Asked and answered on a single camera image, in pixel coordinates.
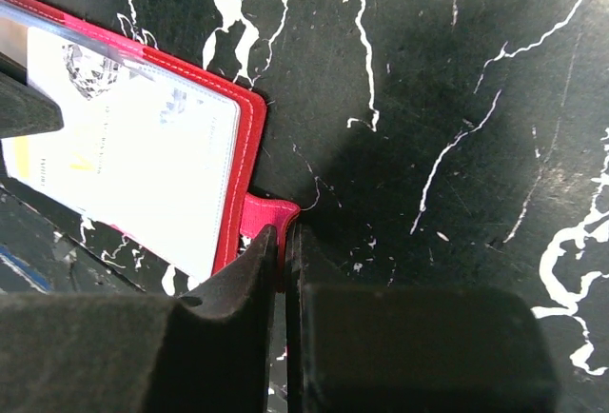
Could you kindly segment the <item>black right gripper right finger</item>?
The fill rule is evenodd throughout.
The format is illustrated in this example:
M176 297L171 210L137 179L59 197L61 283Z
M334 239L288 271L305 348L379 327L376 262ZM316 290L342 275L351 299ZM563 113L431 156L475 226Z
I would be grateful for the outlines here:
M285 242L292 412L553 412L558 376L519 296L358 285L306 226Z

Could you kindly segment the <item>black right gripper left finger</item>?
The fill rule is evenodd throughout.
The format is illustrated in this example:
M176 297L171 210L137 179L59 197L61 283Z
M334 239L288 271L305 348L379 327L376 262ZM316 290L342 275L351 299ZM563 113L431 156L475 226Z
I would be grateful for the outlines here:
M187 294L1 299L5 412L263 412L277 235Z

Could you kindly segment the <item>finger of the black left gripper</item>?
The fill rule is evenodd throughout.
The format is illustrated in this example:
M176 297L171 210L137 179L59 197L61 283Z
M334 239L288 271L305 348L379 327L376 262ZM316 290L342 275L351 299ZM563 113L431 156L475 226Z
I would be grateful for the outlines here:
M1 54L1 138L58 131L64 127L59 106L27 84L26 68Z

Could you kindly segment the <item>white yellow credit card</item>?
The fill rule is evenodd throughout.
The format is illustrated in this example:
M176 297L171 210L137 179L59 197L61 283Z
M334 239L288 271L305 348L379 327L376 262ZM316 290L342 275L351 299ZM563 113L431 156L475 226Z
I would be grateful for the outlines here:
M240 120L212 90L118 62L35 27L5 27L28 81L61 109L55 132L2 144L7 173L113 226L203 281L217 252Z

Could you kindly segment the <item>red card holder wallet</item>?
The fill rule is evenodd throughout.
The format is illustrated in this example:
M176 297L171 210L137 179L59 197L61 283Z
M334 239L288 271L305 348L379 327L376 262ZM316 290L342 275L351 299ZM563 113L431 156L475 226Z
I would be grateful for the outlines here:
M27 70L25 49L5 34L5 27L35 27L90 48L115 61L132 61L182 78L234 101L240 110L224 213L212 275L237 258L243 239L251 239L267 225L285 232L299 214L295 204L266 200L248 192L265 124L266 105L258 94L228 82L154 47L100 28L37 0L1 0L1 52ZM11 178L1 153L1 185L53 224L60 235L88 251L104 272L133 288L166 295L184 293L202 283L138 244L113 226L87 220L50 197Z

